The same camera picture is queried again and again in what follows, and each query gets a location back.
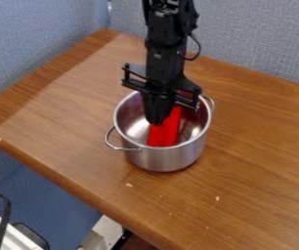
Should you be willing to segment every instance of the metal pot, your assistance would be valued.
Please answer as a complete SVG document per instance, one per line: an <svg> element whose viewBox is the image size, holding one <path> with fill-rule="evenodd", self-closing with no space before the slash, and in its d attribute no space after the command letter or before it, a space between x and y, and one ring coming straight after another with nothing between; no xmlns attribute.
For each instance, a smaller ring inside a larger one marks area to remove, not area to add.
<svg viewBox="0 0 299 250"><path fill-rule="evenodd" d="M142 98L138 92L133 92L114 109L114 126L105 134L105 143L112 149L125 151L129 161L144 169L157 172L180 170L201 156L213 109L213 100L200 97L197 112L182 108L177 144L148 146L149 123ZM114 129L121 135L122 146L109 142Z"/></svg>

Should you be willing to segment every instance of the wooden table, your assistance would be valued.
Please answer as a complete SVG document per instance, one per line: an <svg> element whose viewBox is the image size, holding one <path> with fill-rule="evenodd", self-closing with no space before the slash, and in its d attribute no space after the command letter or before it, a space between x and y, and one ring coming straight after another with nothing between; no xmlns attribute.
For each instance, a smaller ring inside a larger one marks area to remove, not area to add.
<svg viewBox="0 0 299 250"><path fill-rule="evenodd" d="M0 148L161 249L299 249L299 85L189 62L216 101L208 145L158 174L104 144L125 62L145 62L142 39L101 30L9 88Z"/></svg>

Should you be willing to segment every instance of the pot handle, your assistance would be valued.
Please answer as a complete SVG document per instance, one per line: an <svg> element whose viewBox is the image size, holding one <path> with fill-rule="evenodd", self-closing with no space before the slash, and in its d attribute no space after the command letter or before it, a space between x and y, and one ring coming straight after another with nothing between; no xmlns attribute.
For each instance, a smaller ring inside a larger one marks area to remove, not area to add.
<svg viewBox="0 0 299 250"><path fill-rule="evenodd" d="M204 97L205 100L209 101L209 104L210 104L210 112L214 112L216 104L214 104L213 99L212 99L210 97L208 97L208 96L204 96L204 95L202 95L202 97Z"/></svg>
<svg viewBox="0 0 299 250"><path fill-rule="evenodd" d="M110 142L109 142L109 137L112 132L114 131L114 126L112 126L112 128L109 129L109 131L105 134L105 144L113 149L113 150L118 150L118 151L140 151L141 148L133 148L133 147L120 147L120 146L114 146Z"/></svg>

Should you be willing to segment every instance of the red spatula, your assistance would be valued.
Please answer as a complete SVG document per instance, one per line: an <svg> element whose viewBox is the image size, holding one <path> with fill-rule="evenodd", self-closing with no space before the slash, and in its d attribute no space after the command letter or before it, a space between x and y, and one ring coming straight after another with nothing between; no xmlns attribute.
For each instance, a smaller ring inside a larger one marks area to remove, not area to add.
<svg viewBox="0 0 299 250"><path fill-rule="evenodd" d="M174 146L177 143L181 107L174 106L162 125L150 125L148 146Z"/></svg>

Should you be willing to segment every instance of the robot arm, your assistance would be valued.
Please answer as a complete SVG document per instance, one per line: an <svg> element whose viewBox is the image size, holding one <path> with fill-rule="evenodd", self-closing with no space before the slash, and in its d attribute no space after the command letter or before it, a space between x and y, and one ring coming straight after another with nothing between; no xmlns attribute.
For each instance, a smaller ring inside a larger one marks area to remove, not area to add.
<svg viewBox="0 0 299 250"><path fill-rule="evenodd" d="M148 26L146 65L126 63L122 85L141 92L145 116L150 124L161 125L172 107L198 107L202 92L184 75L188 36L193 37L198 13L193 0L144 0ZM144 81L133 79L132 74Z"/></svg>

